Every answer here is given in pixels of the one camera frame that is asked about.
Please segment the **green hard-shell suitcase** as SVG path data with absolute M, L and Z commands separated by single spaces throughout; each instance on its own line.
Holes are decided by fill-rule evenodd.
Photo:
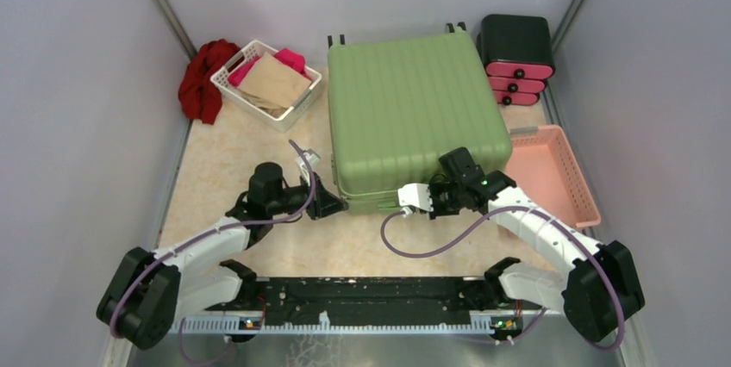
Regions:
M 405 184 L 441 173 L 466 148 L 485 171 L 513 146 L 463 23 L 441 34 L 335 44 L 328 50 L 334 183 L 354 215 L 391 213 Z

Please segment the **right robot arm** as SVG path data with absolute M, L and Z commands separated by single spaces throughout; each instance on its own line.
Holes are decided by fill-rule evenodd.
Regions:
M 446 181 L 429 186 L 432 219 L 463 209 L 479 212 L 532 246 L 548 263 L 543 270 L 507 257 L 484 274 L 485 296 L 495 308 L 527 301 L 561 312 L 593 345 L 615 333 L 618 347 L 627 320 L 645 306 L 634 259 L 623 243 L 604 244 L 568 227 L 534 202 L 501 171 L 486 173 L 459 147 L 442 155 Z

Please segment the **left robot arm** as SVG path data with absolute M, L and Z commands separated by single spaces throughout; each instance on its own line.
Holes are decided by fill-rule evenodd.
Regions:
M 247 190 L 211 227 L 167 248 L 129 250 L 97 305 L 97 319 L 114 337 L 147 350 L 188 315 L 225 302 L 251 308 L 259 297 L 255 275 L 232 256 L 256 245 L 277 224 L 302 215 L 316 221 L 349 208 L 311 166 L 300 168 L 300 184 L 290 186 L 279 164 L 259 164 Z

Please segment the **pink plastic basket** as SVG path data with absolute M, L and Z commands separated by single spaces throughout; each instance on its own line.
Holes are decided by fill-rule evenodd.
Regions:
M 513 152 L 505 173 L 565 224 L 584 230 L 602 217 L 563 128 L 546 125 L 509 131 Z

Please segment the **tan folded cloth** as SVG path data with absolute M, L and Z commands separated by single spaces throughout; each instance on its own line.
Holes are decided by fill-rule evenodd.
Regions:
M 265 53 L 254 62 L 236 89 L 255 107 L 279 118 L 303 96 L 310 83 L 303 74 Z

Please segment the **pink folded cloth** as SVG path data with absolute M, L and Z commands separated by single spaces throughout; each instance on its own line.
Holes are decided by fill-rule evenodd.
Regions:
M 306 60 L 304 56 L 299 53 L 291 51 L 289 48 L 284 48 L 272 55 L 280 63 L 290 67 L 295 72 L 298 72 L 303 77 L 311 80 L 311 77 L 305 70 Z M 259 55 L 256 55 L 251 61 L 244 63 L 239 68 L 235 69 L 228 76 L 228 81 L 234 86 L 238 86 L 244 77 L 250 72 L 256 62 L 260 59 Z

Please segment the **black pink drawer cabinet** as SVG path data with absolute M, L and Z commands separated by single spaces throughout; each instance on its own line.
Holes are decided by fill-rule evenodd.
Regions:
M 480 23 L 476 48 L 497 103 L 531 106 L 540 101 L 555 73 L 545 18 L 487 15 Z

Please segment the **white plastic basket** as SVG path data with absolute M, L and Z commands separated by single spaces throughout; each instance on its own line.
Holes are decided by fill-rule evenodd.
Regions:
M 252 40 L 210 76 L 222 96 L 283 132 L 321 95 L 322 74 L 304 56 Z

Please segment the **red cloth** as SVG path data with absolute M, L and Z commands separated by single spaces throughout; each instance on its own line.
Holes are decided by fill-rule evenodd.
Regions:
M 209 125 L 215 123 L 222 108 L 222 95 L 210 78 L 240 49 L 224 39 L 210 41 L 199 48 L 178 87 L 178 100 L 188 119 Z

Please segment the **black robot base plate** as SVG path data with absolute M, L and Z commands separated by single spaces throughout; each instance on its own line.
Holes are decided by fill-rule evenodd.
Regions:
M 467 325 L 471 314 L 519 320 L 536 306 L 499 298 L 482 277 L 270 277 L 246 282 L 214 311 L 260 311 L 271 327 Z

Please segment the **aluminium frame rail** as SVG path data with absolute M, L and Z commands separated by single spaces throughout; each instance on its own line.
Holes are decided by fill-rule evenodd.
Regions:
M 184 333 L 224 333 L 228 335 L 256 334 L 489 334 L 494 338 L 505 339 L 510 334 L 518 334 L 523 329 L 523 320 L 504 320 L 496 312 L 471 314 L 467 325 L 416 326 L 416 327 L 338 327 L 330 323 L 328 315 L 310 326 L 279 326 L 265 324 L 260 311 L 214 311 L 212 307 L 205 314 L 191 315 L 184 321 L 173 324 L 171 330 Z

